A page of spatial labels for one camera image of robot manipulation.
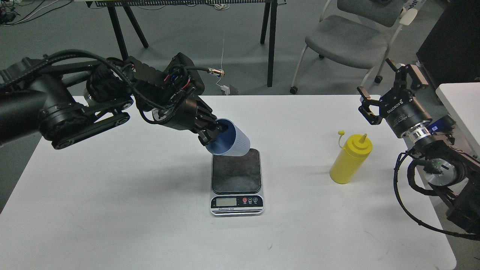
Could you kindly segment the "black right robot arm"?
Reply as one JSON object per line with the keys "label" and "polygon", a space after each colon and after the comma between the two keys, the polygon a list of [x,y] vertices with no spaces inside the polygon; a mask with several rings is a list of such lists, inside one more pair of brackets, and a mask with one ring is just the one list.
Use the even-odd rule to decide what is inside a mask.
{"label": "black right robot arm", "polygon": [[[399,205],[420,226],[479,241],[479,161],[455,147],[453,118],[445,115],[433,122],[416,99],[414,91],[428,85],[419,68],[395,64],[389,58],[386,63],[395,72],[393,87],[379,100],[372,99],[364,87],[358,87],[361,95],[358,110],[371,125],[386,120],[398,138],[412,143],[409,150],[398,155],[394,167],[394,193]],[[398,171],[407,156],[412,158],[406,173],[409,186],[423,195],[439,197],[448,206],[447,219],[463,229],[464,234],[428,225],[404,206],[398,191]]]}

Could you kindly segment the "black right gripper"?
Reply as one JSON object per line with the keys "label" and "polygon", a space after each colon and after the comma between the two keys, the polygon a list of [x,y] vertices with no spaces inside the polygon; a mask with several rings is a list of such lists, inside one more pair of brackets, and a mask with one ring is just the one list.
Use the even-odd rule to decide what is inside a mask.
{"label": "black right gripper", "polygon": [[[391,58],[386,58],[385,62],[395,72],[394,85],[380,100],[372,99],[365,87],[357,87],[361,95],[358,111],[370,125],[379,125],[384,118],[396,137],[401,138],[415,125],[431,123],[431,115],[412,92],[425,89],[429,83],[416,65],[395,63]],[[379,107],[379,115],[375,115],[370,106]]]}

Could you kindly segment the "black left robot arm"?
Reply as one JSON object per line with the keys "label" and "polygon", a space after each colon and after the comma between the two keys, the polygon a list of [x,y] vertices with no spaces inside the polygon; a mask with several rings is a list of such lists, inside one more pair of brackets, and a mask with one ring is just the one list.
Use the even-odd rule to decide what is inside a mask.
{"label": "black left robot arm", "polygon": [[38,132],[64,149],[123,125],[132,105],[145,122],[191,131],[210,145],[231,128],[200,98],[199,71],[224,75],[181,52],[163,71],[132,56],[103,58],[77,49],[25,57],[1,70],[1,145]]}

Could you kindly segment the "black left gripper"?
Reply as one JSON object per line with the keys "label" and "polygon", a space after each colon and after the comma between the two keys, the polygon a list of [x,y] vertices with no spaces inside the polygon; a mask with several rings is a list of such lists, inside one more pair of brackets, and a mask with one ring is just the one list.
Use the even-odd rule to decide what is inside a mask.
{"label": "black left gripper", "polygon": [[207,146],[229,128],[226,121],[216,119],[213,110],[199,96],[190,96],[180,103],[175,114],[163,125],[198,133],[200,143]]}

